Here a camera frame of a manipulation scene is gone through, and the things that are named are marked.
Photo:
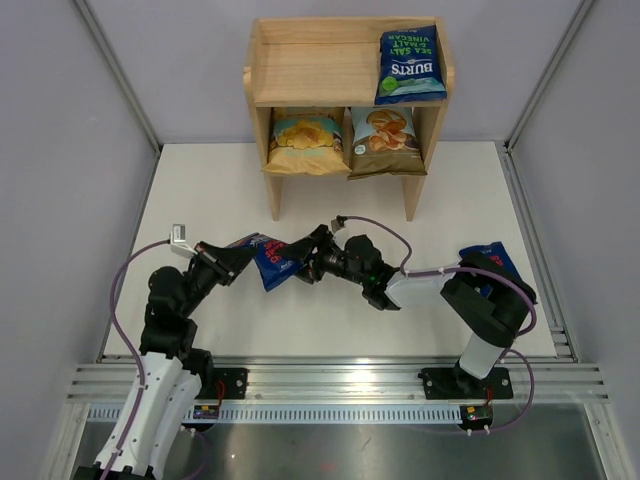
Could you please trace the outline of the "light blue cassava chips bag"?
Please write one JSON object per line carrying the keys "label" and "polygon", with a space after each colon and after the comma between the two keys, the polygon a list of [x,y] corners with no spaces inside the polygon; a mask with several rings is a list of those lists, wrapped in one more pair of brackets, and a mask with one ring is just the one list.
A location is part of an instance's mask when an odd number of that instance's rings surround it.
{"label": "light blue cassava chips bag", "polygon": [[377,175],[427,174],[411,107],[351,107],[349,180]]}

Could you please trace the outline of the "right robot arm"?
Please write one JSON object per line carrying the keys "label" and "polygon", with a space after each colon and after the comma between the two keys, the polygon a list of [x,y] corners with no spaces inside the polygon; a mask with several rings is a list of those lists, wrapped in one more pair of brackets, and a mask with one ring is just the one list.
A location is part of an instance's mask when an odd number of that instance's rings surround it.
{"label": "right robot arm", "polygon": [[301,264],[309,284],[327,274],[361,287],[379,311],[425,306],[442,298],[470,329],[471,337],[452,367],[425,367],[418,376],[429,399],[509,399],[510,377],[499,361],[515,340],[537,324],[535,291],[512,271],[480,252],[448,267],[409,271],[383,260],[366,235],[338,242],[328,226],[282,248],[282,257]]}

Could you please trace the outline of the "blue spicy sweet chilli bag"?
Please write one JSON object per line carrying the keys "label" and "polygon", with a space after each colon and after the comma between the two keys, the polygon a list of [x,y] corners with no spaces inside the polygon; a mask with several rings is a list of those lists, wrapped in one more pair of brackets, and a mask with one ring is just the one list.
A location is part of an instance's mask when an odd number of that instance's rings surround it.
{"label": "blue spicy sweet chilli bag", "polygon": [[265,291],[270,292],[295,276],[302,268],[299,261],[284,258],[280,254],[280,250],[286,246],[281,240],[255,232],[229,244],[228,248],[256,249],[254,262]]}

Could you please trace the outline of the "yellow kettle chips bag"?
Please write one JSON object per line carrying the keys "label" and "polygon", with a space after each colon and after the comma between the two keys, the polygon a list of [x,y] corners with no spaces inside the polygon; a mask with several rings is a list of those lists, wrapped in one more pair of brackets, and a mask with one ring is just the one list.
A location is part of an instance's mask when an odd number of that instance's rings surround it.
{"label": "yellow kettle chips bag", "polygon": [[347,175],[343,107],[275,107],[266,166],[274,175]]}

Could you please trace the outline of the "blue sea salt vinegar bag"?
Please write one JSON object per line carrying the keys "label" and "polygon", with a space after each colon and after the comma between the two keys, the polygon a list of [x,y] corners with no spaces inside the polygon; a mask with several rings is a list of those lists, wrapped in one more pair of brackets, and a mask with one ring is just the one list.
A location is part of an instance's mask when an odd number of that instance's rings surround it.
{"label": "blue sea salt vinegar bag", "polygon": [[384,32],[380,38],[376,105],[444,100],[447,90],[437,51],[437,28]]}

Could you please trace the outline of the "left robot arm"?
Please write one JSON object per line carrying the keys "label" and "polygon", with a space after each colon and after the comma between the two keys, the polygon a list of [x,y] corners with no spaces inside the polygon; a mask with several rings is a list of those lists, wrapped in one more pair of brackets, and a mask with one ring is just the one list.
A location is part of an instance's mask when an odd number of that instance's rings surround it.
{"label": "left robot arm", "polygon": [[242,399],[245,368],[217,368],[212,354],[194,347],[191,316],[216,286],[229,286],[256,256],[250,247],[220,248],[205,242],[188,250],[189,265],[170,266],[148,281],[140,344],[125,344],[137,367],[109,439],[76,479],[160,479],[184,417],[198,398],[213,400],[219,415],[225,399]]}

